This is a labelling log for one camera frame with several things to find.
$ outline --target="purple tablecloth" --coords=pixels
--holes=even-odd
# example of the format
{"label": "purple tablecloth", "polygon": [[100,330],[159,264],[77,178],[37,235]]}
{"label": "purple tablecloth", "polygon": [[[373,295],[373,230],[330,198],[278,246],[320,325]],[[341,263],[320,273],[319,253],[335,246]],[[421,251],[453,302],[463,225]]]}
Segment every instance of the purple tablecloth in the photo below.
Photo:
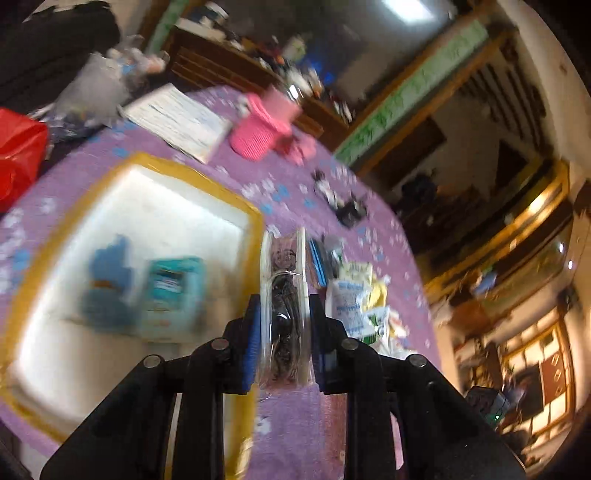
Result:
{"label": "purple tablecloth", "polygon": [[[217,87],[191,95],[211,110],[233,121],[239,93]],[[339,164],[324,147],[304,167],[297,167],[275,153],[252,163],[224,142],[208,165],[171,148],[163,140],[130,122],[104,129],[55,166],[4,217],[0,225],[0,318],[3,326],[13,293],[24,270],[51,230],[78,198],[106,172],[134,151],[199,170],[245,196],[265,215],[267,228],[285,235],[301,225],[314,236],[324,233],[345,240],[350,260],[373,263],[378,275],[391,278],[387,302],[398,310],[409,327],[410,346],[436,366],[439,357],[428,318],[428,305],[402,226],[389,207]],[[369,218],[348,230],[327,203],[313,192],[311,172],[321,169],[331,186],[343,196],[368,194]],[[327,478],[342,475],[344,446],[343,398],[328,400],[313,385],[273,395],[259,402],[249,479]],[[22,441],[44,455],[57,445],[34,430],[4,404],[0,417]]]}

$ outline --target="blue rectangular item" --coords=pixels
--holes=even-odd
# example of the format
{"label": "blue rectangular item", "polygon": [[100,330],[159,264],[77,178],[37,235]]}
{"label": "blue rectangular item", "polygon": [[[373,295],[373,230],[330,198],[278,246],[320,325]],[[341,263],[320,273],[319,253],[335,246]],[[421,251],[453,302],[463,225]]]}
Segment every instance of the blue rectangular item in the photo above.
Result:
{"label": "blue rectangular item", "polygon": [[196,333],[204,296],[200,258],[153,261],[140,303],[138,335],[149,342],[187,342]]}

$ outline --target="screw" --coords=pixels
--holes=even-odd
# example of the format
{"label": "screw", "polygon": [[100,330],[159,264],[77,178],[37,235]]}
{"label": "screw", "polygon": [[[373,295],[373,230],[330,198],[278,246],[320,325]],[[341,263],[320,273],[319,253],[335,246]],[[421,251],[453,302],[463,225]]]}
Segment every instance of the screw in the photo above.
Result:
{"label": "screw", "polygon": [[161,360],[158,355],[148,355],[144,358],[144,367],[146,368],[154,368],[159,366]]}
{"label": "screw", "polygon": [[350,352],[352,352],[353,350],[357,350],[357,347],[359,346],[359,342],[357,340],[355,340],[354,338],[346,338],[345,340],[343,340],[341,342],[340,345],[345,350],[349,350]]}
{"label": "screw", "polygon": [[212,348],[214,350],[225,350],[226,348],[228,348],[230,346],[230,342],[228,342],[225,338],[216,338],[213,342],[212,342]]}
{"label": "screw", "polygon": [[413,353],[410,355],[408,357],[408,361],[412,366],[417,368],[423,368],[425,365],[427,365],[427,359],[419,353]]}

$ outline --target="clear plastic bag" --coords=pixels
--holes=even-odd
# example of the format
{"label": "clear plastic bag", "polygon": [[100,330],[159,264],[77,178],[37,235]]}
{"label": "clear plastic bag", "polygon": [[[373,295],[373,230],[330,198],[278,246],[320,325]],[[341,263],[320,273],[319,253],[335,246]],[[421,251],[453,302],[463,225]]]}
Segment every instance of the clear plastic bag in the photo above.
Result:
{"label": "clear plastic bag", "polygon": [[107,57],[91,54],[57,100],[30,115],[43,116],[52,143],[86,137],[102,125],[112,127],[120,118],[119,106],[144,84],[146,75],[164,70],[168,54],[145,56],[137,48],[141,40],[140,35],[128,37]]}
{"label": "clear plastic bag", "polygon": [[306,233],[273,238],[261,248],[261,336],[259,383],[301,387],[311,381],[310,305],[306,283]]}

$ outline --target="clamp jaw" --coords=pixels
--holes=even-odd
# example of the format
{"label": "clamp jaw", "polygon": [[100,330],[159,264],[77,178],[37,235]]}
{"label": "clamp jaw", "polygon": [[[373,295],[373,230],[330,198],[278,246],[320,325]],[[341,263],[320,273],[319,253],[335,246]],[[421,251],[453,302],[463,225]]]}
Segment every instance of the clamp jaw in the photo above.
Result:
{"label": "clamp jaw", "polygon": [[[396,360],[348,338],[310,296],[312,360],[325,395],[347,394],[345,480],[523,480],[501,438],[422,355]],[[260,298],[190,356],[149,355],[48,461],[41,480],[160,480],[182,393],[173,480],[222,480],[222,394],[246,394],[260,344]],[[391,415],[401,429],[397,470]]]}

